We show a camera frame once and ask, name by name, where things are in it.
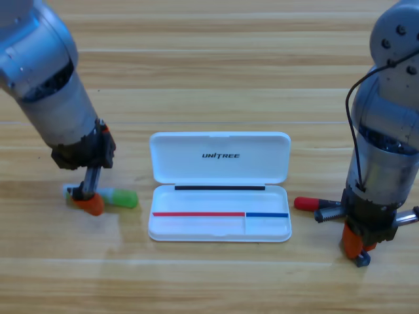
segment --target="red line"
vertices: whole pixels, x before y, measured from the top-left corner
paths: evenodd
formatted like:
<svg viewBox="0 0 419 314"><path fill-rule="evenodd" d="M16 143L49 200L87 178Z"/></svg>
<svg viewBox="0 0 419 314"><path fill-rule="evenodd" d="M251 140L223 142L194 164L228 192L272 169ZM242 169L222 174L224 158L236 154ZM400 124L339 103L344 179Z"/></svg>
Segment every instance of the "red line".
<svg viewBox="0 0 419 314"><path fill-rule="evenodd" d="M156 212L156 217L244 217L244 213L217 213L217 212Z"/></svg>

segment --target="white case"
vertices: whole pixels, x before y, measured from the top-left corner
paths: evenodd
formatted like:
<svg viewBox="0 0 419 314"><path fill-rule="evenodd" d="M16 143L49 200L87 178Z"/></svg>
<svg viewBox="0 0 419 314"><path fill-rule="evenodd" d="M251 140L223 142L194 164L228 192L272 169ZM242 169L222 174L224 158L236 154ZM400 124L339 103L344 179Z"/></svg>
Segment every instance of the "white case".
<svg viewBox="0 0 419 314"><path fill-rule="evenodd" d="M154 134L154 177L170 185L154 192L149 236L157 241L288 240L292 229L287 192L270 184L287 178L290 150L289 136L280 132ZM155 216L191 212L282 217Z"/></svg>

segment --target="wooden table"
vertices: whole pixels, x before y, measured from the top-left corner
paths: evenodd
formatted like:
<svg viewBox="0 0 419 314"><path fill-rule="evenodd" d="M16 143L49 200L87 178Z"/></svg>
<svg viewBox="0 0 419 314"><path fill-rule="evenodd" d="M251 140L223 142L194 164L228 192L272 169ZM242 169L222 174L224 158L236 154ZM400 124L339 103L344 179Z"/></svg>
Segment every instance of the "wooden table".
<svg viewBox="0 0 419 314"><path fill-rule="evenodd" d="M394 0L51 0L117 154L102 186L140 205L71 208L59 170L0 94L1 313L417 313L419 227L368 268L342 256L341 222L291 208L286 243L158 243L147 235L157 131L282 131L289 202L338 200L352 153L348 88L372 65L369 35ZM415 186L406 204L419 203Z"/></svg>

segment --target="marker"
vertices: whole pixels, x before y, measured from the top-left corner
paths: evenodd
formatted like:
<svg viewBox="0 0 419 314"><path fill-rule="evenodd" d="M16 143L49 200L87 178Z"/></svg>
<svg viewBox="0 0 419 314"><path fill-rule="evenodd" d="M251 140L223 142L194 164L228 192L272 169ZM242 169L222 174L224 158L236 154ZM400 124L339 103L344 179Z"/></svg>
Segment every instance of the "marker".
<svg viewBox="0 0 419 314"><path fill-rule="evenodd" d="M63 185L63 196L70 200L71 196L67 189L76 187L78 187L78 185ZM138 196L136 191L123 190L120 188L98 188L96 192L101 196L105 204L127 208L135 208L138 204Z"/></svg>
<svg viewBox="0 0 419 314"><path fill-rule="evenodd" d="M320 198L296 198L294 207L301 211L317 211L319 209L340 206L339 201L322 200Z"/></svg>

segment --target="screw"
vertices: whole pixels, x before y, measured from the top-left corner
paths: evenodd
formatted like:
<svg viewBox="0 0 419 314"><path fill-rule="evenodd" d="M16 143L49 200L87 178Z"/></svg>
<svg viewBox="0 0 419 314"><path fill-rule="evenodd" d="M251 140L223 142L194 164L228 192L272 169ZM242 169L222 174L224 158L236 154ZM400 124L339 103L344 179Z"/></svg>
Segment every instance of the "screw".
<svg viewBox="0 0 419 314"><path fill-rule="evenodd" d="M406 28L402 25L398 25L397 28L395 29L395 31L397 32L397 34L399 34L400 36L404 36L406 35Z"/></svg>
<svg viewBox="0 0 419 314"><path fill-rule="evenodd" d="M390 49L392 47L390 42L385 38L381 41L381 45L384 49Z"/></svg>
<svg viewBox="0 0 419 314"><path fill-rule="evenodd" d="M418 71L416 70L416 68L415 67L412 67L412 66L408 66L406 68L406 72L408 74L410 74L410 75L416 75L416 74L418 74Z"/></svg>

